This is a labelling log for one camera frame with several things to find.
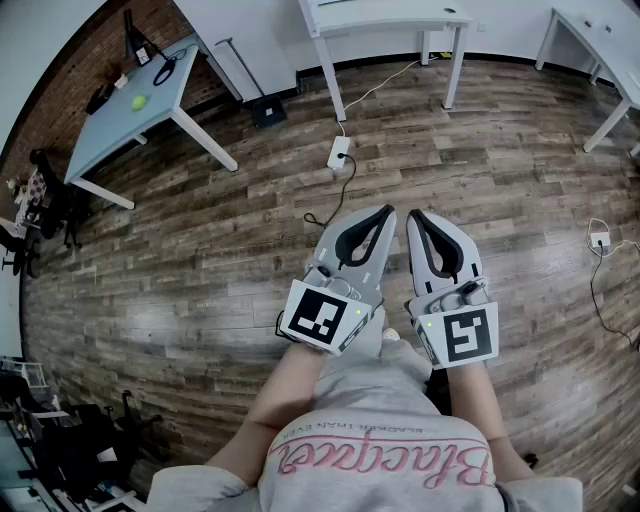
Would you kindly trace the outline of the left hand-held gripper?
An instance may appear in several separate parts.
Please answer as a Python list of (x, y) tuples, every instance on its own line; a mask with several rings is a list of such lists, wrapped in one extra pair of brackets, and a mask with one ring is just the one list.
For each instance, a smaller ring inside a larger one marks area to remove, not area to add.
[(383, 303), (378, 285), (396, 224), (391, 205), (359, 209), (330, 224), (314, 252), (321, 264), (310, 264), (304, 278), (291, 284), (279, 333), (342, 355)]

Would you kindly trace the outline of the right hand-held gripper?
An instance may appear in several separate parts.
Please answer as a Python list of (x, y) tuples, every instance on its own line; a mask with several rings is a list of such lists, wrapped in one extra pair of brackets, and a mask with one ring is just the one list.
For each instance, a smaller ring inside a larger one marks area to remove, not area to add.
[[(409, 212), (406, 231), (414, 291), (420, 297), (405, 308), (433, 368), (497, 357), (498, 304), (489, 297), (488, 280), (479, 277), (475, 242), (452, 222), (419, 209)], [(433, 292), (433, 286), (453, 287)]]

